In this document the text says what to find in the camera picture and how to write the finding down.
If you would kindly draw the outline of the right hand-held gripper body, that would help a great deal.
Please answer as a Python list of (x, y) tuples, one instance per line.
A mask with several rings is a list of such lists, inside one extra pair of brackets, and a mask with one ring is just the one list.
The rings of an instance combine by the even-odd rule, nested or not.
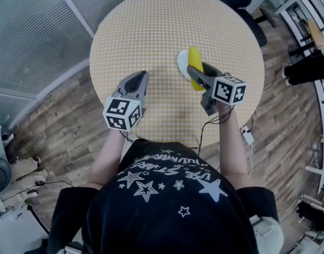
[(218, 112), (216, 102), (234, 106), (244, 100), (247, 84), (234, 76), (205, 76), (202, 83), (206, 91), (202, 94), (201, 106), (208, 116)]

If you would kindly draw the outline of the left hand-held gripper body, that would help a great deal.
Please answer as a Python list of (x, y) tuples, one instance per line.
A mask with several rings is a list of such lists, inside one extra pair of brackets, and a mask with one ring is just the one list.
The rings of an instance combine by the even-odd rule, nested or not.
[(108, 97), (103, 110), (103, 117), (110, 129), (131, 132), (143, 118), (145, 108), (144, 97), (146, 86), (135, 92), (127, 91), (118, 85), (111, 97)]

